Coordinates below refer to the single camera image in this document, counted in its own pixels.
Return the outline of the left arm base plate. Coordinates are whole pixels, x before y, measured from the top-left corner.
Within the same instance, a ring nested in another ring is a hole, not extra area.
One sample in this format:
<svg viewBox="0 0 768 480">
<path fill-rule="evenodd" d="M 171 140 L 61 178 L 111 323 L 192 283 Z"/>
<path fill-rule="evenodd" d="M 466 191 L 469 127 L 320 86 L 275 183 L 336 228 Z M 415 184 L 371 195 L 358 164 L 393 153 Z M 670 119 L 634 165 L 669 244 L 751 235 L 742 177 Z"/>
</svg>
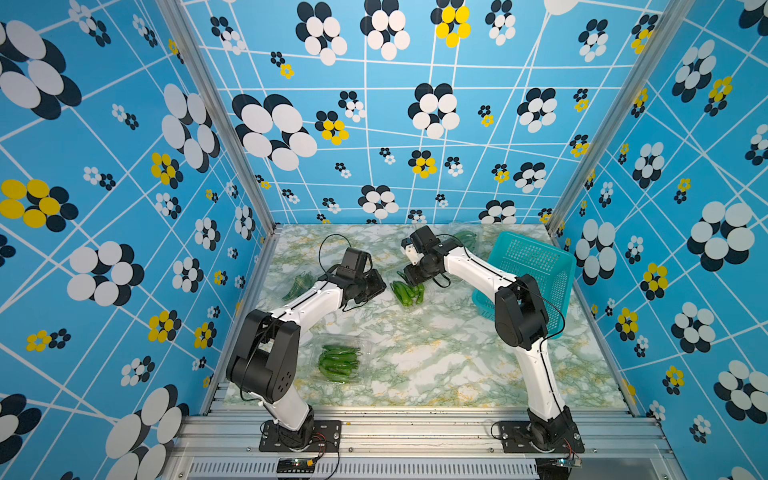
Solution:
<svg viewBox="0 0 768 480">
<path fill-rule="evenodd" d="M 313 420 L 297 431 L 291 431 L 272 420 L 261 428 L 260 452 L 268 453 L 320 453 L 339 450 L 342 422 L 339 420 Z"/>
</svg>

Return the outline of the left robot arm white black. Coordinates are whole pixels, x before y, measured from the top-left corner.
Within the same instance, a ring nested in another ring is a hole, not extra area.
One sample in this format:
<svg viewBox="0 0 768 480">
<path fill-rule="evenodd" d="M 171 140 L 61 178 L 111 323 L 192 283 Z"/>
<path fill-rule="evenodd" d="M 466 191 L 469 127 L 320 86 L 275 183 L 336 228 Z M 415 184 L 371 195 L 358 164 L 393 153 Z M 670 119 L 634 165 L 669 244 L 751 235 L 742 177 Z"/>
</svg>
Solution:
<svg viewBox="0 0 768 480">
<path fill-rule="evenodd" d="M 301 336 L 326 315 L 349 302 L 361 305 L 385 288 L 376 269 L 350 277 L 324 275 L 276 310 L 249 312 L 227 364 L 227 380 L 245 399 L 262 401 L 278 431 L 305 446 L 314 429 L 314 412 L 293 386 Z"/>
</svg>

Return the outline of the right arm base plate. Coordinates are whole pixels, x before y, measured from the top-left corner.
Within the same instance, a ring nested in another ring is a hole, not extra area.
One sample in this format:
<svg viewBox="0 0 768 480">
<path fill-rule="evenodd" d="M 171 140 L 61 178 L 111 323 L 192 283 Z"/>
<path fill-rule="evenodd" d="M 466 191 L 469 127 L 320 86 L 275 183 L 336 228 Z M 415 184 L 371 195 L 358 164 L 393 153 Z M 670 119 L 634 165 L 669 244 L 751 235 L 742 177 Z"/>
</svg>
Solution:
<svg viewBox="0 0 768 480">
<path fill-rule="evenodd" d="M 583 437 L 573 423 L 499 421 L 492 425 L 491 435 L 501 442 L 505 453 L 580 455 L 585 452 Z"/>
</svg>

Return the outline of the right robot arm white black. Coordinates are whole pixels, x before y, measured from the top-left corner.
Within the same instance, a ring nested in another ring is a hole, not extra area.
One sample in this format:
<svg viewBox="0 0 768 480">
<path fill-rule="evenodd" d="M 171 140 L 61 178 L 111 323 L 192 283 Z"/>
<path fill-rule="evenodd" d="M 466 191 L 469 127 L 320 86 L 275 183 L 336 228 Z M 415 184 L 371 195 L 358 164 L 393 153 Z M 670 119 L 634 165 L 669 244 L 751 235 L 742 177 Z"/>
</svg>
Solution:
<svg viewBox="0 0 768 480">
<path fill-rule="evenodd" d="M 450 274 L 493 302 L 496 333 L 513 348 L 525 381 L 531 443 L 540 451 L 559 446 L 573 420 L 549 360 L 549 316 L 535 279 L 504 272 L 453 242 L 427 248 L 405 239 L 401 249 L 409 259 L 404 274 L 410 283 Z"/>
</svg>

